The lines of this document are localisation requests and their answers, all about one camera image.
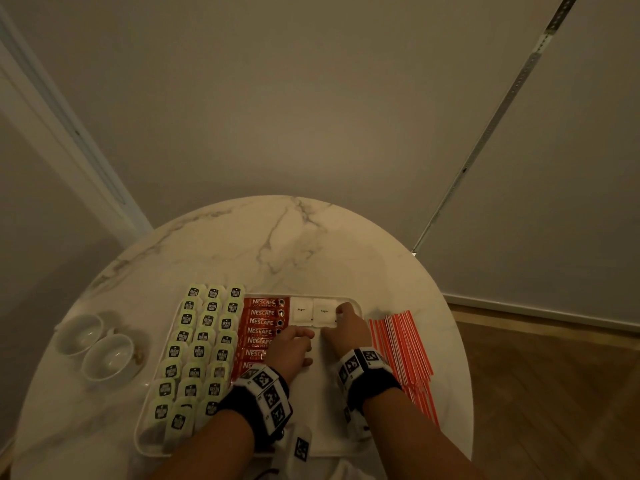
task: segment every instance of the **white cup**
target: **white cup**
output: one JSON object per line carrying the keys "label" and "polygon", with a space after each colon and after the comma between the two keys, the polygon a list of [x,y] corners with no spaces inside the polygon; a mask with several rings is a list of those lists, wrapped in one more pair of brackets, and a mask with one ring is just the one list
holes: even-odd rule
{"label": "white cup", "polygon": [[56,327],[53,345],[61,355],[80,357],[105,334],[104,322],[98,315],[75,316]]}
{"label": "white cup", "polygon": [[112,328],[89,349],[80,371],[92,383],[124,384],[138,373],[143,361],[144,354],[133,340]]}

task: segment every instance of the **right hand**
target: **right hand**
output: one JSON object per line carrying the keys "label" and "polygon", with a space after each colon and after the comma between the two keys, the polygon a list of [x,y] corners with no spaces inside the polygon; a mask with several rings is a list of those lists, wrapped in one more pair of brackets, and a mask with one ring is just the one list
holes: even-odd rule
{"label": "right hand", "polygon": [[335,309],[336,314],[342,314],[338,318],[338,327],[325,327],[321,330],[324,339],[331,344],[333,352],[338,359],[348,351],[360,347],[371,347],[371,333],[367,323],[356,315],[353,305],[343,303]]}

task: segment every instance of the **round marble table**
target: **round marble table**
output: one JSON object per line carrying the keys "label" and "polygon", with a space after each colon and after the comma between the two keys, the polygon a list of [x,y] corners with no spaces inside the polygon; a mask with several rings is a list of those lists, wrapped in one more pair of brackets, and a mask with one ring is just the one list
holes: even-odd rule
{"label": "round marble table", "polygon": [[[249,292],[348,296],[366,318],[410,309],[433,366],[432,393],[443,432],[468,457],[473,402],[467,357],[456,323],[431,277],[386,231],[346,209],[288,196],[220,202],[175,219],[114,260],[67,316],[98,313],[147,350],[125,387],[89,387],[76,363],[49,345],[20,417],[13,479],[125,479],[157,460],[136,453],[132,432],[190,282],[242,282]],[[353,462],[382,476],[376,458]],[[337,460],[314,460],[326,478]],[[255,461],[248,477],[268,466]]]}

